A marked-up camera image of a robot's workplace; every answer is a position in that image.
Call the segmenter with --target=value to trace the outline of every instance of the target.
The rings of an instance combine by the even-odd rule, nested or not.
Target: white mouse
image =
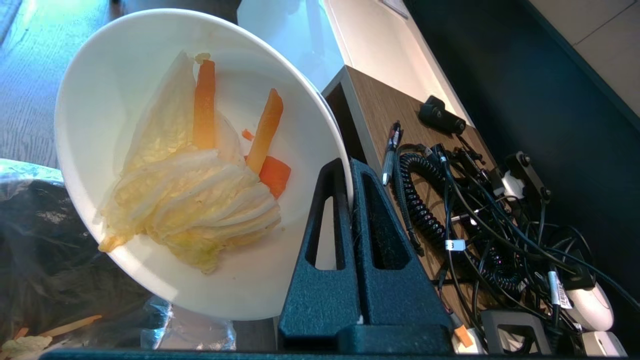
[[[598,283],[592,289],[568,290],[573,309],[567,313],[583,328],[591,331],[607,331],[613,326],[613,310],[607,295]]]

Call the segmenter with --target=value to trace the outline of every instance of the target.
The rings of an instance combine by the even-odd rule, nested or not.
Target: bowl rim
[[[55,136],[56,152],[58,155],[58,164],[59,164],[63,179],[65,181],[65,186],[68,189],[69,197],[74,207],[78,209],[78,212],[79,213],[85,212],[85,211],[81,211],[80,209],[85,209],[90,211],[96,211],[96,209],[94,206],[89,206],[88,202],[84,201],[85,199],[88,198],[88,194],[86,193],[85,187],[83,186],[80,180],[80,175],[76,167],[76,164],[69,161],[69,159],[71,158],[72,151],[69,146],[70,143],[67,138],[67,133],[64,131],[64,128],[63,128],[64,124],[66,123],[66,120],[62,120],[63,117],[61,114],[61,102],[62,102],[62,99],[64,99],[67,96],[64,92],[64,89],[67,85],[69,72],[71,71],[71,69],[74,68],[74,65],[76,64],[78,59],[81,57],[81,55],[86,51],[86,49],[92,46],[94,42],[96,42],[105,33],[108,33],[109,31],[111,31],[113,28],[120,26],[122,23],[125,23],[125,22],[135,21],[139,17],[149,17],[149,16],[167,15],[167,14],[178,15],[183,17],[199,18],[201,20],[213,23],[217,26],[222,26],[233,32],[239,33],[241,36],[248,38],[255,45],[259,46],[260,48],[262,48],[262,50],[266,51],[268,54],[273,56],[282,66],[285,67],[286,70],[288,70],[290,74],[292,74],[296,78],[298,83],[303,86],[307,94],[311,97],[311,99],[316,104],[316,107],[321,112],[327,126],[331,131],[331,134],[333,135],[333,139],[338,148],[339,158],[342,161],[342,167],[344,169],[347,198],[348,198],[349,208],[351,208],[353,205],[353,178],[351,177],[351,167],[349,164],[349,158],[346,154],[346,149],[342,141],[340,130],[335,120],[335,117],[333,116],[331,109],[329,109],[326,101],[324,100],[324,98],[322,98],[317,88],[298,69],[296,69],[296,67],[294,67],[289,62],[289,60],[284,58],[284,56],[282,56],[278,51],[273,49],[269,44],[265,43],[265,41],[263,41],[262,39],[256,37],[254,34],[239,27],[238,25],[235,25],[219,17],[209,15],[206,13],[196,12],[193,10],[160,8],[160,9],[143,10],[140,12],[135,12],[135,13],[125,15],[123,17],[120,17],[118,19],[115,19],[107,23],[106,25],[98,29],[94,34],[92,34],[89,37],[89,39],[85,41],[85,43],[75,53],[71,62],[67,66],[65,73],[63,75],[62,81],[58,87],[58,92],[56,94],[56,105],[54,109],[54,136]],[[90,224],[85,223],[85,225],[88,228],[91,227]],[[108,255],[113,260],[116,260],[113,257],[112,253],[109,253]],[[156,280],[156,276],[149,269],[146,269],[146,268],[129,269],[129,268],[125,268],[124,266],[120,266],[120,267],[122,268],[123,271],[127,272],[130,276],[132,274],[131,270],[135,270],[137,273],[137,276],[134,279],[136,281],[138,281],[139,278],[141,279],[144,277],[145,283],[144,284],[141,283],[141,285],[143,285],[146,289],[148,289],[152,293],[162,298],[165,298],[162,295],[164,292],[163,291],[164,286],[161,284],[154,286],[154,283],[156,282],[154,281]],[[277,316],[278,314],[279,312],[267,317]],[[242,318],[241,316],[240,317],[237,316],[233,320],[257,320],[257,319],[255,317]]]

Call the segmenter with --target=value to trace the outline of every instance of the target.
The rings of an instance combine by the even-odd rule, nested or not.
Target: cable clip
[[[465,240],[445,240],[444,249],[448,251],[464,251],[467,248]]]

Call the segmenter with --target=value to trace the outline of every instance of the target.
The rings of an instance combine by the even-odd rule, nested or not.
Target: wooden floor
[[[100,27],[150,8],[237,23],[240,0],[23,0],[0,44],[0,158],[57,168],[53,111],[67,64]],[[275,349],[273,320],[236,322],[238,350]]]

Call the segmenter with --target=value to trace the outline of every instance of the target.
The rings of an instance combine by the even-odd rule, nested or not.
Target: cabbage
[[[244,163],[238,135],[216,112],[219,149],[192,143],[193,61],[180,53],[139,121],[113,193],[102,210],[109,252],[136,234],[166,245],[208,274],[223,249],[259,240],[280,223],[269,188]]]

